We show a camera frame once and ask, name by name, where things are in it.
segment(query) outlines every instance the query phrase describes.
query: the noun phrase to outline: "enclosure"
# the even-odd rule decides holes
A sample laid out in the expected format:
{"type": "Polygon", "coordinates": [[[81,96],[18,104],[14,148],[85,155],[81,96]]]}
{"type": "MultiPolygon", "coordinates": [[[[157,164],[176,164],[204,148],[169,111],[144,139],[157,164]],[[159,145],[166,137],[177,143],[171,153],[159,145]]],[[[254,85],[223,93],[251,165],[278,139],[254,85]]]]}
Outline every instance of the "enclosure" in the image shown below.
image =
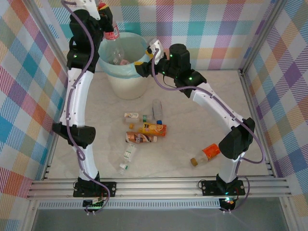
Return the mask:
{"type": "MultiPolygon", "coordinates": [[[[192,68],[213,91],[243,118],[254,119],[266,157],[258,165],[241,162],[238,175],[249,179],[248,200],[220,219],[223,215],[213,210],[219,208],[219,199],[204,197],[198,188],[200,180],[214,179],[224,158],[219,154],[196,167],[190,163],[226,135],[207,110],[182,92],[160,88],[152,77],[141,97],[120,99],[97,64],[85,121],[96,128],[93,155],[101,180],[116,182],[116,196],[107,203],[104,219],[86,217],[82,198],[73,197],[79,176],[76,153],[52,131],[67,91],[70,14],[58,0],[5,0],[0,10],[0,230],[85,229],[77,221],[83,216],[93,228],[115,230],[171,230],[176,217],[182,218],[178,229],[201,230],[209,228],[211,216],[212,229],[233,223],[235,230],[307,230],[308,2],[105,3],[120,32],[139,34],[147,42],[159,39],[167,56],[172,44],[185,44],[192,68]],[[137,144],[134,159],[121,175],[129,131],[123,115],[151,114],[154,99],[162,102],[167,134],[157,142],[137,144]],[[252,219],[253,208],[259,220],[252,219]],[[130,222],[136,217],[144,226],[130,222]]],[[[161,74],[158,80],[174,86],[161,74]]],[[[261,156],[253,141],[245,157],[258,161],[261,156]]],[[[247,192],[248,182],[242,180],[247,192]]]]}

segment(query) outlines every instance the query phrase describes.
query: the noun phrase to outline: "plaid wallpaper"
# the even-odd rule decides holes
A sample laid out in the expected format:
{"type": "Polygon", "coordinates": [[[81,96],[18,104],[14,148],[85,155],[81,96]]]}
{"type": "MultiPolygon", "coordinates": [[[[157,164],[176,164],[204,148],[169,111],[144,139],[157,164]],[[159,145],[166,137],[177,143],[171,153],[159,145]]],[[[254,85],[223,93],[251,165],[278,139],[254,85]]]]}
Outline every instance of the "plaid wallpaper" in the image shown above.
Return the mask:
{"type": "Polygon", "coordinates": [[[271,156],[308,229],[308,0],[289,0],[247,78],[271,156]]]}
{"type": "MultiPolygon", "coordinates": [[[[66,55],[67,41],[72,37],[69,13],[59,0],[35,1],[66,55]]],[[[239,69],[275,0],[103,2],[111,7],[120,31],[139,34],[147,41],[158,38],[166,49],[174,43],[186,44],[193,68],[204,70],[239,69]]]]}
{"type": "Polygon", "coordinates": [[[1,1],[0,31],[0,231],[14,231],[42,173],[67,76],[22,0],[1,1]]]}

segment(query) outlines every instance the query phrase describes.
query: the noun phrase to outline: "white floor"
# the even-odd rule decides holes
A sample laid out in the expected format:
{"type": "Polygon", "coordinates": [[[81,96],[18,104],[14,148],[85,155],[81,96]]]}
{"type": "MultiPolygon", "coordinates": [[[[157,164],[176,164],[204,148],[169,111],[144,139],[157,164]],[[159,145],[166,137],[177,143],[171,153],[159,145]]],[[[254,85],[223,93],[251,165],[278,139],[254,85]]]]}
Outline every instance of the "white floor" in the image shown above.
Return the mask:
{"type": "MultiPolygon", "coordinates": [[[[234,111],[244,118],[250,116],[244,92],[237,71],[200,71],[213,90],[234,111]]],[[[152,100],[162,102],[164,124],[167,135],[157,143],[138,144],[136,153],[124,177],[192,177],[215,176],[223,155],[206,165],[192,167],[190,159],[200,150],[218,144],[224,134],[214,118],[198,104],[189,100],[183,93],[166,91],[159,88],[149,77],[146,93],[135,100],[127,101],[116,97],[104,73],[96,73],[90,86],[86,125],[96,128],[93,144],[94,159],[102,178],[121,177],[117,173],[119,161],[127,147],[124,124],[124,112],[150,112],[152,100]]],[[[173,85],[173,80],[166,77],[166,82],[173,85]]],[[[254,141],[246,156],[259,160],[261,152],[254,141]]],[[[239,175],[267,175],[265,164],[253,165],[242,162],[239,175]]],[[[50,179],[77,178],[79,168],[76,154],[67,141],[58,139],[51,169],[50,179]]]]}

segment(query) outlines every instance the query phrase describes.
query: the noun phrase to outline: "light blue bucket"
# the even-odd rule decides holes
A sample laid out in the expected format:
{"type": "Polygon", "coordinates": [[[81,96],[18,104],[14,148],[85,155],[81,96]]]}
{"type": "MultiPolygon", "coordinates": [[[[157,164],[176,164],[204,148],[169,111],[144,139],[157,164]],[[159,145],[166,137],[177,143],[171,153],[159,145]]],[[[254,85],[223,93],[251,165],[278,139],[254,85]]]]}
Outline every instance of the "light blue bucket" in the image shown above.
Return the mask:
{"type": "Polygon", "coordinates": [[[121,66],[109,64],[105,53],[108,41],[104,39],[98,50],[100,55],[99,64],[101,65],[102,70],[108,75],[117,78],[140,77],[140,75],[136,72],[134,62],[148,62],[150,60],[145,54],[148,47],[146,40],[140,35],[129,32],[121,32],[120,39],[124,50],[125,59],[131,64],[121,66]]]}

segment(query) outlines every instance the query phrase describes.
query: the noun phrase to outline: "bucket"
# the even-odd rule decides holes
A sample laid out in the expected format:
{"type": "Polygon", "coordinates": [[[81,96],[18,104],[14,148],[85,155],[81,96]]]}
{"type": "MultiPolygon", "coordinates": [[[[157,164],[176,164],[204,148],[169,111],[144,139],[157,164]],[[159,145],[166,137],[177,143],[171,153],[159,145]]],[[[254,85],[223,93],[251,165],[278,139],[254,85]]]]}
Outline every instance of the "bucket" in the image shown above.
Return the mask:
{"type": "Polygon", "coordinates": [[[135,69],[134,62],[148,62],[150,59],[145,54],[147,43],[140,35],[121,32],[120,41],[124,50],[125,59],[131,64],[112,65],[108,63],[107,55],[104,52],[107,40],[103,39],[99,47],[99,64],[107,74],[114,93],[125,100],[132,100],[141,97],[148,86],[148,79],[140,76],[135,69]]]}

